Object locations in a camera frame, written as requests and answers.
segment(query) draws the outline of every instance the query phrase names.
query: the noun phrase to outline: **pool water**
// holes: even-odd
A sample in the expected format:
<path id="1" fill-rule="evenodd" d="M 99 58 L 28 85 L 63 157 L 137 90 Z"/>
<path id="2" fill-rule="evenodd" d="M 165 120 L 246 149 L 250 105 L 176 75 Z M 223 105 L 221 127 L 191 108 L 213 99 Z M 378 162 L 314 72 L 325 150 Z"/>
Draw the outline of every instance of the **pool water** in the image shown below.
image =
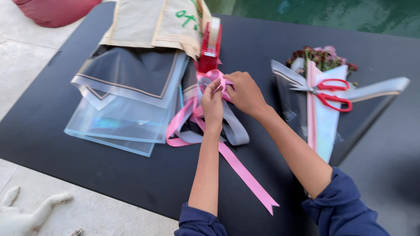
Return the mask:
<path id="1" fill-rule="evenodd" d="M 212 13 L 420 38 L 420 0 L 205 0 Z"/>

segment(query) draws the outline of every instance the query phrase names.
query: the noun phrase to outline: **white dog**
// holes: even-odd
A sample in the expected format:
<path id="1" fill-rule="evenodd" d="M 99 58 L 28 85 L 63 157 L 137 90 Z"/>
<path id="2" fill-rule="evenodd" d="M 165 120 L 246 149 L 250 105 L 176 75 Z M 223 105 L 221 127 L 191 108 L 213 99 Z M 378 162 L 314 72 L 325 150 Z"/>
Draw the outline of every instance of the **white dog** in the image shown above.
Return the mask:
<path id="1" fill-rule="evenodd" d="M 32 214 L 23 214 L 22 210 L 12 207 L 20 187 L 15 186 L 7 191 L 0 203 L 0 236 L 36 236 L 51 214 L 55 205 L 69 202 L 70 194 L 57 194 L 47 198 Z M 77 230 L 71 236 L 81 236 L 83 230 Z"/>

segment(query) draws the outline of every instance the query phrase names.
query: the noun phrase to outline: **navy blue sleeve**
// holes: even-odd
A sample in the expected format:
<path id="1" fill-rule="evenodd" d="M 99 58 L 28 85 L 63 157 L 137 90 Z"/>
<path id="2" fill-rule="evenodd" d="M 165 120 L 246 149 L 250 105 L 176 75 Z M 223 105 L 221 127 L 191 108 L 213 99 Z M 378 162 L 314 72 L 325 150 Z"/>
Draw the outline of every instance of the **navy blue sleeve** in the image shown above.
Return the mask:
<path id="1" fill-rule="evenodd" d="M 378 213 L 360 199 L 350 176 L 334 167 L 331 183 L 314 200 L 302 202 L 319 226 L 321 236 L 389 236 L 377 222 Z"/>
<path id="2" fill-rule="evenodd" d="M 216 216 L 189 207 L 187 202 L 182 205 L 179 229 L 173 234 L 175 236 L 227 236 L 225 227 Z"/>

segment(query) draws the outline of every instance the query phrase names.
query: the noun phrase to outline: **hand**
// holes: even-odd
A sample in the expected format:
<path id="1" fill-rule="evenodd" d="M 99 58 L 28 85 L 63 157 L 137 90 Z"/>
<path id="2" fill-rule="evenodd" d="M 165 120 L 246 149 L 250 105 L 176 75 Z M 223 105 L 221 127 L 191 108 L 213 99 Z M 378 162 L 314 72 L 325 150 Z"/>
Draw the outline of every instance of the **hand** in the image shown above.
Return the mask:
<path id="1" fill-rule="evenodd" d="M 223 105 L 222 105 L 222 87 L 216 92 L 220 85 L 220 79 L 216 79 L 204 90 L 201 98 L 201 107 L 203 108 L 204 119 L 206 121 L 206 131 L 222 131 Z"/>
<path id="2" fill-rule="evenodd" d="M 237 71 L 224 75 L 224 78 L 234 82 L 234 87 L 227 85 L 226 90 L 232 103 L 244 113 L 257 118 L 268 107 L 255 81 L 248 72 Z"/>

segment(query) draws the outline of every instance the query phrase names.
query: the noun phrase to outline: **person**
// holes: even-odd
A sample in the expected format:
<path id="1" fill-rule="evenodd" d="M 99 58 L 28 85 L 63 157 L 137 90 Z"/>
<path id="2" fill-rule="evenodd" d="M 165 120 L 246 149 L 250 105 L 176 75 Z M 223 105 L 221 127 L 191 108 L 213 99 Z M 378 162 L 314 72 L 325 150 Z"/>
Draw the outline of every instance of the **person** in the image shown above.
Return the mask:
<path id="1" fill-rule="evenodd" d="M 257 84 L 247 72 L 226 74 L 234 83 L 226 87 L 231 102 L 259 121 L 276 143 L 293 174 L 312 199 L 302 202 L 303 209 L 319 226 L 321 236 L 389 235 L 377 222 L 377 212 L 359 198 L 353 180 L 340 169 L 331 167 L 313 151 L 267 105 Z M 188 202 L 182 205 L 179 229 L 175 236 L 226 236 L 217 219 L 218 142 L 222 130 L 223 108 L 220 79 L 209 84 L 201 99 L 206 122 L 197 170 Z"/>

